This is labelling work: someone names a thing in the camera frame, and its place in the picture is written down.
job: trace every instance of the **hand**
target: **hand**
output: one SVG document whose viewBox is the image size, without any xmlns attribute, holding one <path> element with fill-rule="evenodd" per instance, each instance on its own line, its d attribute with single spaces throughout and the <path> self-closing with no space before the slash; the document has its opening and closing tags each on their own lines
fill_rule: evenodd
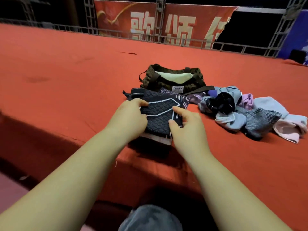
<svg viewBox="0 0 308 231">
<path fill-rule="evenodd" d="M 175 148 L 184 159 L 191 159 L 196 154 L 211 154 L 206 138 L 206 132 L 199 113 L 192 113 L 178 106 L 173 106 L 173 111 L 183 117 L 183 128 L 174 120 L 169 120 Z"/>
<path fill-rule="evenodd" d="M 141 106 L 148 106 L 148 103 L 138 98 L 124 101 L 110 119 L 105 130 L 115 133 L 126 143 L 138 138 L 148 124 L 147 116 L 140 112 Z"/>
</svg>

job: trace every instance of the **person's left hand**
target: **person's left hand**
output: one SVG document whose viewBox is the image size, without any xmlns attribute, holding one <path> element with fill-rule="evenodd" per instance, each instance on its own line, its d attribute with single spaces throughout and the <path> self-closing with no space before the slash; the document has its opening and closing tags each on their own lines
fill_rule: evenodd
<svg viewBox="0 0 308 231">
<path fill-rule="evenodd" d="M 105 129 L 116 133 L 126 143 L 138 138 L 148 124 L 147 116 L 140 112 L 141 106 L 148 106 L 148 103 L 139 98 L 124 101 L 118 107 Z"/>
</svg>

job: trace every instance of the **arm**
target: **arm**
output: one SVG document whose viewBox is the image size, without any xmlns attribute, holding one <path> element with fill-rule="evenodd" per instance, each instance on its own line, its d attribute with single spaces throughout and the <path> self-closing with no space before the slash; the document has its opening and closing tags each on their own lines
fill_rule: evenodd
<svg viewBox="0 0 308 231">
<path fill-rule="evenodd" d="M 145 130 L 139 107 L 147 104 L 125 101 L 103 131 L 0 215 L 0 230 L 80 230 L 111 164 Z"/>
<path fill-rule="evenodd" d="M 219 230 L 291 231 L 211 154 L 200 115 L 173 110 L 187 121 L 183 128 L 169 121 L 175 147 L 196 175 Z"/>
</svg>

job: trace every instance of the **forearm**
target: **forearm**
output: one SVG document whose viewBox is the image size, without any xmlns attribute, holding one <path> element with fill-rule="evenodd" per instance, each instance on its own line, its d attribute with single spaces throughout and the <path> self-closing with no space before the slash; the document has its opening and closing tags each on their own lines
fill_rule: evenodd
<svg viewBox="0 0 308 231">
<path fill-rule="evenodd" d="M 211 154 L 189 164 L 220 231 L 291 230 Z"/>
<path fill-rule="evenodd" d="M 0 215 L 3 230 L 79 230 L 125 146 L 104 130 Z"/>
</svg>

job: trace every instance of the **red banner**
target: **red banner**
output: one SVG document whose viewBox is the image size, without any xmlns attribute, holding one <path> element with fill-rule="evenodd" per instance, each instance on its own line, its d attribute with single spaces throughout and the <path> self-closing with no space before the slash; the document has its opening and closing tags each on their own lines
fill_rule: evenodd
<svg viewBox="0 0 308 231">
<path fill-rule="evenodd" d="M 95 8 L 100 29 L 122 31 L 126 34 L 121 33 L 121 37 L 139 40 L 154 33 L 156 3 L 96 0 Z M 169 44 L 201 47 L 201 41 L 218 38 L 236 8 L 166 4 L 161 34 Z M 211 45 L 204 42 L 202 47 Z"/>
</svg>

